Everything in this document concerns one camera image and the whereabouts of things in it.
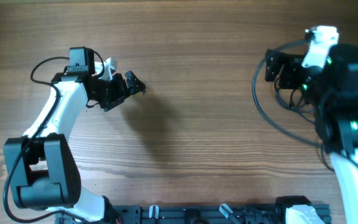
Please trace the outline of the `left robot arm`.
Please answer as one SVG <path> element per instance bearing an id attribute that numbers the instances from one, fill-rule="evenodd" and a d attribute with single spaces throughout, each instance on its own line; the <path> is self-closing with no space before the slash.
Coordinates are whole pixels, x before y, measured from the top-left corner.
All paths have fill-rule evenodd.
<path id="1" fill-rule="evenodd" d="M 117 73 L 114 60 L 103 60 L 87 47 L 72 47 L 67 60 L 63 71 L 49 81 L 50 96 L 33 125 L 4 144 L 3 207 L 15 222 L 21 219 L 11 211 L 10 201 L 60 222 L 121 223 L 107 197 L 82 186 L 68 140 L 84 108 L 109 111 L 128 97 L 145 93 L 146 86 L 132 71 Z"/>

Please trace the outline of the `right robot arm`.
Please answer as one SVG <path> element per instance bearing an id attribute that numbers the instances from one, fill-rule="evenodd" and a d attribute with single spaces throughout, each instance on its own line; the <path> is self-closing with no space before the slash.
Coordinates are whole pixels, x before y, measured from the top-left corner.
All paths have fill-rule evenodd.
<path id="1" fill-rule="evenodd" d="M 300 90 L 313 106 L 315 130 L 339 182 L 346 221 L 358 223 L 358 46 L 334 44 L 326 55 L 312 58 L 321 67 L 284 49 L 266 51 L 261 61 L 267 66 L 265 80 L 283 78 L 282 88 Z"/>

